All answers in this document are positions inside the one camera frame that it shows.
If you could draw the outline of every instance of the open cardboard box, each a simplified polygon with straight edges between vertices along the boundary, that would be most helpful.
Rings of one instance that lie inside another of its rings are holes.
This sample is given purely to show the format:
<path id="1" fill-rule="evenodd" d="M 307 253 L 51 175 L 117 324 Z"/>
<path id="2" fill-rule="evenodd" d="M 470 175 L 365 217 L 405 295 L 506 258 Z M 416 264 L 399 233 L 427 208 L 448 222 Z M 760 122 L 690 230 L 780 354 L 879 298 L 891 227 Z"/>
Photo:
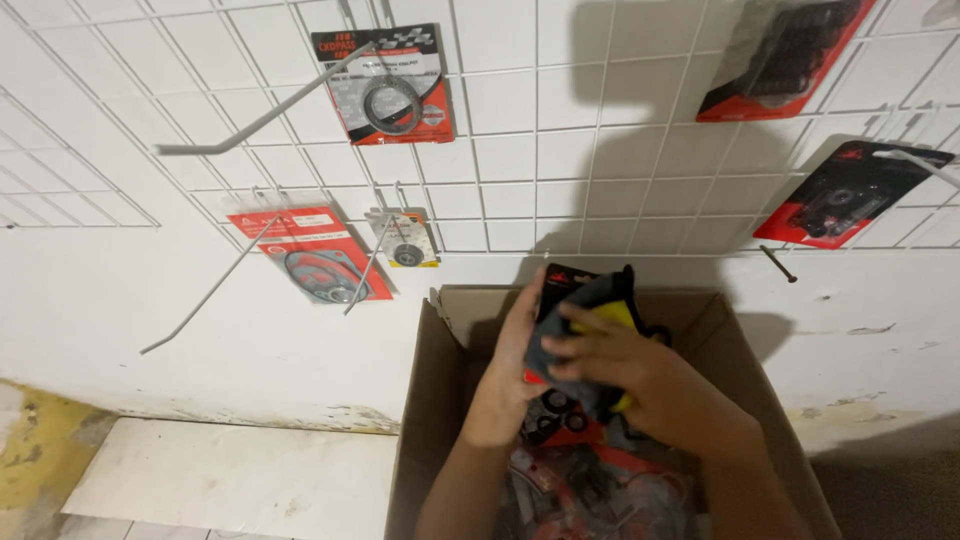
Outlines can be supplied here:
<path id="1" fill-rule="evenodd" d="M 413 537 L 420 507 L 467 413 L 476 373 L 489 361 L 517 289 L 445 286 L 426 300 L 400 429 L 386 538 Z M 725 297 L 640 290 L 640 318 L 665 325 L 674 348 L 763 426 L 777 474 L 818 539 L 841 538 L 820 485 Z"/>

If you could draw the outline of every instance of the metal bolt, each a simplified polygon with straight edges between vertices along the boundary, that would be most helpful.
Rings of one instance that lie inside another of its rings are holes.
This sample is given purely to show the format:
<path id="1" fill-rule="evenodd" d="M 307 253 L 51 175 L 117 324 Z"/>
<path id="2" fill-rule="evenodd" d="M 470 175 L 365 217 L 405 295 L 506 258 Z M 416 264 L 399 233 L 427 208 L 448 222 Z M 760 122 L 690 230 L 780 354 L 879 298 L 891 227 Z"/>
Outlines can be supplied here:
<path id="1" fill-rule="evenodd" d="M 793 283 L 797 281 L 797 277 L 791 274 L 786 268 L 783 267 L 782 264 L 780 264 L 780 261 L 778 261 L 777 258 L 774 256 L 774 252 L 770 251 L 770 249 L 767 248 L 767 246 L 761 245 L 760 251 L 762 251 L 768 258 L 770 258 L 770 260 L 773 261 L 774 264 L 777 265 L 777 267 L 780 269 L 783 275 L 786 276 L 786 280 L 788 282 Z"/>

